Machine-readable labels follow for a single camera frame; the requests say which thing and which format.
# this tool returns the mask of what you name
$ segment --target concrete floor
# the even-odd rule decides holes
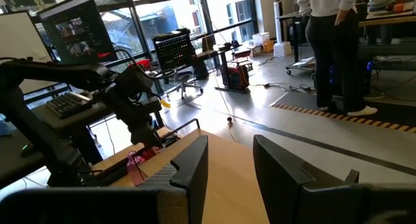
[[[310,48],[302,47],[302,57],[312,55]],[[255,59],[255,64],[264,61],[271,54]],[[292,64],[293,57],[283,60],[275,58],[259,69],[255,66],[250,72],[250,83],[266,84],[281,82],[291,86],[306,84],[313,87],[310,71],[293,70],[287,75],[285,66]],[[395,88],[409,80],[415,72],[383,71],[377,87],[382,90]],[[298,155],[314,166],[344,179],[350,169],[360,171],[360,182],[374,183],[416,183],[416,134],[399,132],[390,129],[361,125],[335,119],[322,118],[269,107],[271,103],[285,95],[280,88],[265,89],[262,86],[251,86],[249,94],[219,92],[214,89],[221,78],[211,74],[207,81],[199,82],[204,86],[204,93],[189,89],[187,100],[182,102],[178,93],[170,96],[171,109],[163,109],[162,117],[168,127],[174,129],[188,120],[198,118],[201,128],[221,137],[234,138],[246,147],[251,148],[253,135],[263,134],[267,138]],[[389,95],[403,99],[416,100],[416,80],[395,88]],[[370,97],[379,97],[377,91]],[[396,103],[415,106],[415,102],[397,101],[383,97],[371,101]],[[228,129],[227,117],[233,116],[233,127]],[[130,145],[130,134],[127,127],[112,118],[107,121],[114,150],[120,151]],[[181,130],[182,135],[193,131],[196,125]],[[102,148],[99,149],[104,158],[113,154],[113,146],[107,132],[106,124],[92,128],[97,134]],[[28,178],[41,185],[46,185],[49,172],[38,171]],[[29,188],[39,187],[27,181]],[[0,198],[16,190],[24,189],[24,181],[0,191]]]

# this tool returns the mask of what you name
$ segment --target white wall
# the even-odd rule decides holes
[[[276,37],[276,26],[274,22],[273,3],[276,0],[254,0],[257,12],[257,21],[259,32],[269,32],[271,38]],[[288,14],[294,12],[294,4],[296,0],[280,0],[283,3],[283,13]]]

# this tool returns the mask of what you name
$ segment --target yellow and black striped tape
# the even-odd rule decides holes
[[[283,110],[291,110],[299,113],[305,113],[305,114],[311,114],[315,116],[322,116],[332,119],[338,119],[343,121],[351,121],[354,123],[360,123],[365,125],[372,125],[376,127],[381,127],[385,129],[393,129],[403,132],[410,132],[410,133],[416,133],[416,127],[410,127],[406,125],[400,125],[396,123],[387,123],[387,122],[381,122],[381,121],[375,121],[371,119],[361,118],[361,117],[350,117],[350,116],[344,116],[342,114],[332,114],[329,112],[323,112],[320,110],[309,110],[305,108],[300,108],[296,106],[289,106],[289,105],[281,105],[281,104],[274,104],[272,107],[280,108]]]

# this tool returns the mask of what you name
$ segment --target black monitor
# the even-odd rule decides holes
[[[117,60],[94,0],[66,0],[38,13],[63,64]]]

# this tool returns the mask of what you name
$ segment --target keyboard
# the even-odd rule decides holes
[[[60,119],[71,117],[92,107],[91,99],[79,95],[78,93],[68,92],[46,103]]]

